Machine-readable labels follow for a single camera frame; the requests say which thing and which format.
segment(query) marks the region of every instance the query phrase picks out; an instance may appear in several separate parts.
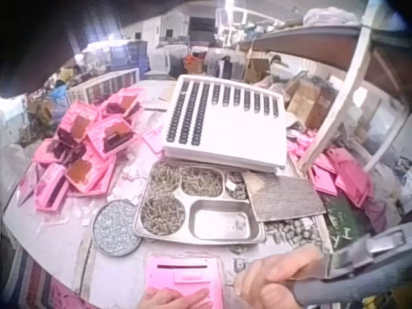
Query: stainless steel compartment tray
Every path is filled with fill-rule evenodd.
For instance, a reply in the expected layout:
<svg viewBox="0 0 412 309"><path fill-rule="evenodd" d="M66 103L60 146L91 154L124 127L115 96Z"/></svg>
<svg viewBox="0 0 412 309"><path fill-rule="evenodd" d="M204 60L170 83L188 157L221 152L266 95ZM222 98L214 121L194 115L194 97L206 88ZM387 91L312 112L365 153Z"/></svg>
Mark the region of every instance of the stainless steel compartment tray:
<svg viewBox="0 0 412 309"><path fill-rule="evenodd" d="M191 196L183 192L181 186L173 196L183 205L185 219L182 227L175 233L159 236L147 231L140 219L142 206L147 201L148 185L144 199L135 216L135 232L146 238L175 241L180 243L204 245L253 244L265 240L265 229L253 215L248 200L235 200L225 190L225 173L236 169L202 164L173 161L181 166L214 169L222 175L222 193L217 197Z"/></svg>

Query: tool handle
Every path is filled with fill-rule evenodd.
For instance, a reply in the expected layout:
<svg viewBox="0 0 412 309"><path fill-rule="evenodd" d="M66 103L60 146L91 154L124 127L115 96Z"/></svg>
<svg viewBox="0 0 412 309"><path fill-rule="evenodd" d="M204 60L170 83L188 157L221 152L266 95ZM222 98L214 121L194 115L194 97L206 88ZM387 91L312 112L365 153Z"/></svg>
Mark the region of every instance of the tool handle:
<svg viewBox="0 0 412 309"><path fill-rule="evenodd" d="M358 301L370 295L387 292L410 280L411 265L412 252L406 252L391 263L380 267L374 265L349 279L288 281L286 286L302 306Z"/></svg>

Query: hand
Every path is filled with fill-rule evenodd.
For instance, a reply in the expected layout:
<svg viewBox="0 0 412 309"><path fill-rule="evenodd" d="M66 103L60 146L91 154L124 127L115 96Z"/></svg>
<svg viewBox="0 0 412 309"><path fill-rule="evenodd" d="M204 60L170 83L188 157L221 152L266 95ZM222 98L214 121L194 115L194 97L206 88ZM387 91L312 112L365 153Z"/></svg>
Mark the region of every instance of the hand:
<svg viewBox="0 0 412 309"><path fill-rule="evenodd" d="M211 309L211 301L196 306L209 295L209 289L203 288L193 294L183 296L170 288L157 290L148 288L139 302L137 309Z"/></svg>
<svg viewBox="0 0 412 309"><path fill-rule="evenodd" d="M291 291L281 283L322 257L319 249L311 244L286 254L255 260L236 277L235 292L257 309L300 308Z"/></svg>

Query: pile of screws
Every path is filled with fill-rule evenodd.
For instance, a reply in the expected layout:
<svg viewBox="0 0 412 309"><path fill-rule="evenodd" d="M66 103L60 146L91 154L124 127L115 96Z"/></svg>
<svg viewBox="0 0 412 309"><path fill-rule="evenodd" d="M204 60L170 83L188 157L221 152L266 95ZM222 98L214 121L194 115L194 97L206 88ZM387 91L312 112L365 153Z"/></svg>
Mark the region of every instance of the pile of screws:
<svg viewBox="0 0 412 309"><path fill-rule="evenodd" d="M246 184L240 172L228 172L226 174L226 181L227 180L230 180L232 183L236 185L234 191L230 190L226 186L226 192L231 198L234 198L235 200L248 199Z"/></svg>
<svg viewBox="0 0 412 309"><path fill-rule="evenodd" d="M125 200L108 203L97 214L93 225L96 245L110 256L123 256L140 243L133 230L136 208Z"/></svg>
<svg viewBox="0 0 412 309"><path fill-rule="evenodd" d="M173 162L157 162L151 171L148 198L170 198L173 192L179 188L180 166Z"/></svg>
<svg viewBox="0 0 412 309"><path fill-rule="evenodd" d="M271 234L275 243L288 242L292 248L313 243L320 250L323 249L322 239L317 225L309 218L268 222L265 224L267 234Z"/></svg>
<svg viewBox="0 0 412 309"><path fill-rule="evenodd" d="M223 177L214 169L188 167L182 171L182 190L192 196L215 198L223 192Z"/></svg>
<svg viewBox="0 0 412 309"><path fill-rule="evenodd" d="M140 211L145 230L157 236L177 232L185 221L185 215L183 205L175 198L148 199Z"/></svg>

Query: person's right hand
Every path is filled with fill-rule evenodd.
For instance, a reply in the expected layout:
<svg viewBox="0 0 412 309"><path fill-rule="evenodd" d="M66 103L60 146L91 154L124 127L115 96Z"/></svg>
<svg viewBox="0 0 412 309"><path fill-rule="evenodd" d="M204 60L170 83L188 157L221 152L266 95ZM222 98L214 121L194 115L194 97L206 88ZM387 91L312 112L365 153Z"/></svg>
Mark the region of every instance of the person's right hand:
<svg viewBox="0 0 412 309"><path fill-rule="evenodd" d="M322 257L317 247L305 245L286 254L255 260L236 277L235 292L257 309L300 308L291 291L281 283Z"/></svg>
<svg viewBox="0 0 412 309"><path fill-rule="evenodd" d="M209 292L208 288L203 288L193 294L183 296L170 288L162 290L148 288L137 309L211 309L213 307L211 301L197 305L209 295Z"/></svg>

